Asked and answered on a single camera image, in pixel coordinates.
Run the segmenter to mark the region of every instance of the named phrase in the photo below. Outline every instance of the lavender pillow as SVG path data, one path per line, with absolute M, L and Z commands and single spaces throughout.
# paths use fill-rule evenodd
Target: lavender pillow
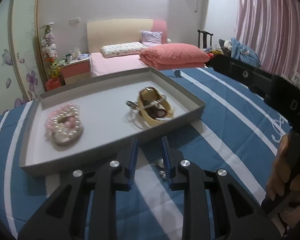
M 152 47 L 162 44 L 162 32 L 141 32 L 141 43 L 147 47 Z

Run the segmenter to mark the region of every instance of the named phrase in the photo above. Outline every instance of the purple flower decal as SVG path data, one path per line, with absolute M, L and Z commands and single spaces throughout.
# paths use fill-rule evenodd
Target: purple flower decal
M 29 84 L 29 90 L 31 92 L 34 91 L 34 86 L 36 86 L 38 84 L 38 79 L 35 78 L 35 72 L 31 71 L 31 74 L 27 74 L 26 80 L 30 83 Z
M 3 59 L 3 62 L 2 62 L 2 66 L 4 65 L 4 64 L 7 64 L 7 65 L 9 65 L 9 66 L 12 66 L 12 58 L 11 58 L 11 54 L 10 54 L 10 52 L 7 50 L 7 49 L 5 49 L 4 50 L 4 54 L 2 55 L 2 59 Z
M 22 101 L 20 98 L 17 98 L 16 101 L 14 101 L 14 107 L 18 107 L 18 106 L 21 106 L 23 104 L 25 104 L 27 101 L 25 98 L 22 98 Z
M 29 95 L 29 98 L 30 98 L 30 101 L 32 100 L 32 93 L 30 91 L 28 91 L 28 95 Z
M 10 84 L 11 84 L 11 79 L 7 78 L 7 80 L 6 80 L 6 88 L 9 88 Z
M 24 58 L 20 58 L 19 53 L 17 53 L 17 60 L 18 60 L 21 64 L 23 64 L 23 63 L 25 62 L 25 59 L 24 59 Z

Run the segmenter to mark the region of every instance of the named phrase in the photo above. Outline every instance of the pink curtain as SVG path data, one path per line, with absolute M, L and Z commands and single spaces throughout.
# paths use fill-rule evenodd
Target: pink curtain
M 239 0 L 235 35 L 255 50 L 263 70 L 289 78 L 300 74 L 298 0 Z

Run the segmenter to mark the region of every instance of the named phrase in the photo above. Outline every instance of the red bucket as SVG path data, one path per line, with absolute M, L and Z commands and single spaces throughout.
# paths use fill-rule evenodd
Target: red bucket
M 46 82 L 46 90 L 52 90 L 61 87 L 60 78 L 51 78 Z

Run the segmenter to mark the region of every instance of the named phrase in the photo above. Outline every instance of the pink headboard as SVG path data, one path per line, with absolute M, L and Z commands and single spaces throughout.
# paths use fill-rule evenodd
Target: pink headboard
M 111 19 L 87 23 L 89 53 L 101 52 L 105 45 L 141 41 L 140 31 L 163 32 L 167 43 L 167 24 L 152 19 Z
M 168 31 L 167 23 L 164 20 L 153 20 L 152 23 L 152 32 L 163 32 L 162 34 L 162 43 L 167 43 Z

